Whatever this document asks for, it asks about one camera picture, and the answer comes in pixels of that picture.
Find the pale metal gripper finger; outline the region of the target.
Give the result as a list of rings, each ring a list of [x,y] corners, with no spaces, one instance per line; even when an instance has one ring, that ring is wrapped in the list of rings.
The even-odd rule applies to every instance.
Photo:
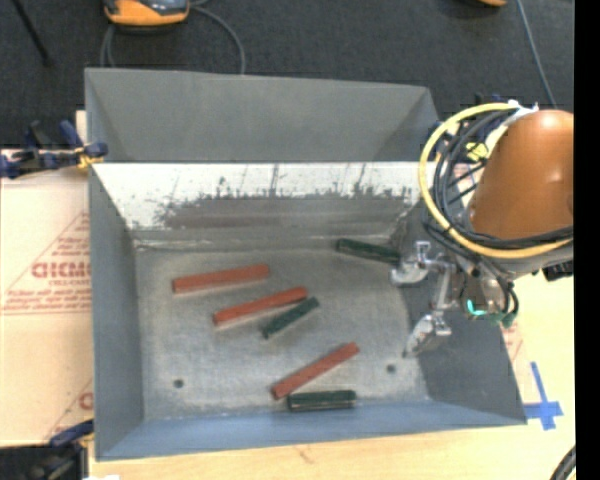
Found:
[[[415,241],[411,251],[403,255],[389,274],[393,286],[411,286],[422,282],[433,269],[434,260],[429,256],[431,243]]]
[[[439,315],[427,313],[421,317],[407,337],[404,357],[416,357],[437,348],[452,335],[451,327]]]

